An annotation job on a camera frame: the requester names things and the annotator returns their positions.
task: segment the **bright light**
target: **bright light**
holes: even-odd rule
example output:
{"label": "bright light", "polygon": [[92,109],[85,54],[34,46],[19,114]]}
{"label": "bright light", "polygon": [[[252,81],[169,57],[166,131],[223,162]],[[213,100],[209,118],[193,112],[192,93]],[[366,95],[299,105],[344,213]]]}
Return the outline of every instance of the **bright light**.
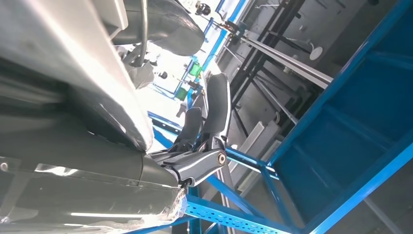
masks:
{"label": "bright light", "polygon": [[218,64],[215,61],[211,61],[211,63],[208,66],[209,70],[213,75],[218,75],[221,74],[221,70],[218,67]]}
{"label": "bright light", "polygon": [[35,172],[43,172],[43,173],[52,173],[55,174],[57,176],[70,176],[72,174],[74,174],[75,172],[77,172],[76,169],[70,169],[69,171],[67,171],[67,168],[65,167],[54,167],[48,170],[38,170],[36,169]]}
{"label": "bright light", "polygon": [[83,224],[75,224],[75,223],[65,223],[65,226],[73,226],[73,227],[83,227]]}
{"label": "bright light", "polygon": [[71,216],[105,217],[105,218],[143,218],[143,214],[99,214],[99,213],[70,213]]}

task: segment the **blue metal rack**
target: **blue metal rack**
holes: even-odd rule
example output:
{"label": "blue metal rack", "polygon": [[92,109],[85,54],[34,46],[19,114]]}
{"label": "blue metal rack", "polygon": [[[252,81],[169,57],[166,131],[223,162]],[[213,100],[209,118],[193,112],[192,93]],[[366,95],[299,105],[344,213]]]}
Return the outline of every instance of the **blue metal rack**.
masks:
{"label": "blue metal rack", "polygon": [[[224,225],[255,234],[321,234],[334,226],[413,157],[412,22],[412,1],[399,0],[268,162],[227,149],[229,159],[262,174],[283,224],[214,176],[208,181],[242,212],[192,194],[187,214],[217,224],[206,233]],[[271,178],[286,188],[304,228],[296,227]]]}

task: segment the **black metal frame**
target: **black metal frame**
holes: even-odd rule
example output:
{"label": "black metal frame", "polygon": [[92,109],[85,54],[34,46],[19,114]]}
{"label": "black metal frame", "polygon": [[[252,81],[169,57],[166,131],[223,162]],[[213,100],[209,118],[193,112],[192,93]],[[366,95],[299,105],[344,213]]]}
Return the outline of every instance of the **black metal frame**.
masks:
{"label": "black metal frame", "polygon": [[[277,43],[281,40],[280,37],[282,37],[283,33],[286,31],[291,21],[297,15],[299,9],[304,4],[304,1],[305,0],[290,0],[290,1],[282,0],[282,2],[280,3],[280,7],[278,7],[275,10],[270,20],[268,21],[267,25],[264,27],[263,31],[259,35],[258,41],[262,41],[265,45],[268,45],[274,48],[277,45]],[[237,113],[235,107],[237,103],[240,101],[241,96],[244,94],[244,92],[246,91],[246,89],[251,83],[253,83],[257,87],[256,83],[253,82],[253,79],[257,75],[257,73],[263,69],[263,65],[265,64],[267,60],[269,60],[269,57],[267,55],[265,55],[261,51],[256,50],[255,48],[252,48],[251,51],[248,53],[248,55],[245,57],[245,60],[240,66],[234,79],[230,83],[232,110],[235,112],[235,118],[237,122],[239,122],[246,136],[248,136],[248,132],[246,131],[244,124],[239,114]],[[287,85],[285,85],[283,82],[281,82],[280,84],[283,86],[284,89],[286,89],[285,86]],[[262,91],[260,93],[270,103],[271,107],[274,108],[275,111],[277,111],[278,109],[267,98],[267,96]]]}

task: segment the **gray metal panel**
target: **gray metal panel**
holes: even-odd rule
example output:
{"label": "gray metal panel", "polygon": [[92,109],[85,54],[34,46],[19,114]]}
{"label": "gray metal panel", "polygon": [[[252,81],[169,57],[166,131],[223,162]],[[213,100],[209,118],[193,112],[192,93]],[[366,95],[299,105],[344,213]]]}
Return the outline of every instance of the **gray metal panel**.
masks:
{"label": "gray metal panel", "polygon": [[[279,129],[280,127],[275,122],[269,122],[264,131],[255,141],[255,144],[253,144],[253,146],[246,153],[252,157],[260,158],[264,153],[263,149],[266,149],[266,147],[268,147],[268,144],[274,141],[274,138],[278,134]],[[232,181],[235,187],[239,186],[241,179],[246,176],[248,170],[249,169],[246,167],[238,166],[231,172]]]}

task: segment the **metal rod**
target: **metal rod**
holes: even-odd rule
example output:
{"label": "metal rod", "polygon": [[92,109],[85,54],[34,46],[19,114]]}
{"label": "metal rod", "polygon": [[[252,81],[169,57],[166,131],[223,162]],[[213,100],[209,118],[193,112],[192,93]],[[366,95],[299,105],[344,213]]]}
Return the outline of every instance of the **metal rod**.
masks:
{"label": "metal rod", "polygon": [[370,200],[370,198],[365,198],[364,202],[367,204],[367,206],[370,207],[370,209],[372,209],[372,211],[377,215],[377,217],[390,229],[390,231],[393,232],[393,234],[403,234],[399,227],[396,226],[395,223],[393,223],[393,221],[391,221],[389,217],[387,217],[387,215],[372,200]]}
{"label": "metal rod", "polygon": [[294,43],[293,41],[289,40],[288,38],[285,38],[284,36],[279,35],[278,33],[274,33],[274,32],[268,32],[268,33],[271,34],[271,35],[276,36],[276,37],[277,37],[278,39],[280,39],[282,42],[284,42],[285,44],[291,46],[291,47],[294,48],[294,49],[301,50],[301,51],[303,51],[303,52],[305,52],[305,53],[307,53],[307,54],[310,54],[310,53],[311,53],[310,51],[308,51],[308,50],[305,49],[304,47],[302,47],[302,46]]}
{"label": "metal rod", "polygon": [[297,98],[297,94],[296,92],[287,84],[285,84],[280,78],[278,78],[276,75],[274,75],[273,73],[271,73],[268,69],[266,69],[265,67],[261,68],[261,71],[267,76],[269,77],[271,80],[273,80],[275,82],[276,85],[279,85],[282,90],[284,92],[286,92],[288,95]]}
{"label": "metal rod", "polygon": [[234,108],[234,114],[235,114],[235,120],[240,124],[241,129],[242,129],[243,133],[245,134],[245,136],[248,137],[248,135],[249,135],[248,131],[246,130],[245,125],[244,125],[243,121],[241,120],[240,114],[238,113],[237,109],[235,109],[235,108]]}
{"label": "metal rod", "polygon": [[146,49],[148,47],[148,2],[141,0],[141,14],[142,14],[142,44],[141,55],[138,58],[137,66],[142,66],[145,59]]}
{"label": "metal rod", "polygon": [[241,59],[239,59],[226,45],[224,45],[224,48],[230,53],[232,54],[232,56],[234,56],[234,58],[236,58],[238,60],[238,62],[242,63]]}
{"label": "metal rod", "polygon": [[272,107],[272,109],[274,111],[278,111],[278,108],[271,102],[271,100],[268,98],[267,95],[265,95],[264,91],[261,89],[260,86],[257,85],[257,83],[252,80],[251,83],[254,85],[254,87],[258,90],[258,92],[261,94],[261,96],[268,102],[268,104],[270,104],[270,106]]}
{"label": "metal rod", "polygon": [[304,63],[296,59],[293,59],[292,57],[289,57],[259,41],[248,38],[242,38],[242,40],[247,44],[255,47],[256,49],[264,52],[266,55],[270,56],[274,60],[289,67],[291,70],[295,71],[296,73],[300,74],[304,78],[315,83],[323,89],[327,88],[327,86],[333,81],[332,77],[329,77],[328,75],[319,72],[316,69],[307,66]]}
{"label": "metal rod", "polygon": [[242,211],[247,214],[256,215],[259,217],[265,217],[263,213],[255,209],[248,201],[242,198],[229,186],[220,181],[216,176],[211,175],[208,177],[208,182],[211,183],[218,191],[225,195],[229,200],[234,202]]}
{"label": "metal rod", "polygon": [[263,84],[261,81],[257,81],[257,85],[261,85],[261,88],[266,91],[268,93],[268,95],[270,96],[270,98],[272,98],[274,100],[274,102],[276,102],[280,108],[285,112],[285,114],[288,116],[288,118],[290,118],[290,120],[294,123],[297,124],[298,123],[298,119],[294,117],[294,115],[289,112],[287,110],[287,108],[285,106],[283,106],[283,104],[281,104],[281,102],[272,94],[272,92],[266,87],[265,84]]}
{"label": "metal rod", "polygon": [[[281,4],[286,4],[287,0],[282,0]],[[280,11],[282,10],[282,7],[277,7],[277,9],[274,11],[273,15],[271,16],[270,20],[268,21],[268,23],[265,25],[263,31],[261,32],[261,34],[258,36],[259,41],[261,41],[267,31],[270,29],[271,25],[273,24],[273,22],[275,21],[275,19],[277,18],[278,14],[280,13]],[[270,37],[267,37],[264,39],[264,43],[269,43],[271,40]],[[250,61],[251,57],[254,55],[254,53],[257,50],[255,48],[251,48],[251,50],[249,51],[248,55],[246,56],[246,58],[244,59],[244,62],[241,64],[240,69],[238,70],[237,74],[235,75],[234,79],[232,79],[231,83],[230,83],[230,88],[231,88],[231,99],[233,99],[235,97],[235,94],[237,92],[237,90],[240,89],[240,87],[242,86],[242,83],[244,82],[245,78],[246,78],[246,73],[244,73],[244,68],[247,66],[248,62]],[[255,54],[254,58],[252,61],[257,61],[260,57],[261,57],[262,53],[260,53],[259,51],[257,52],[257,54]],[[252,69],[254,65],[252,63],[250,63],[247,68],[246,71],[250,71]]]}
{"label": "metal rod", "polygon": [[264,4],[264,5],[260,5],[260,6],[255,6],[255,8],[260,9],[263,6],[279,6],[279,4]]}

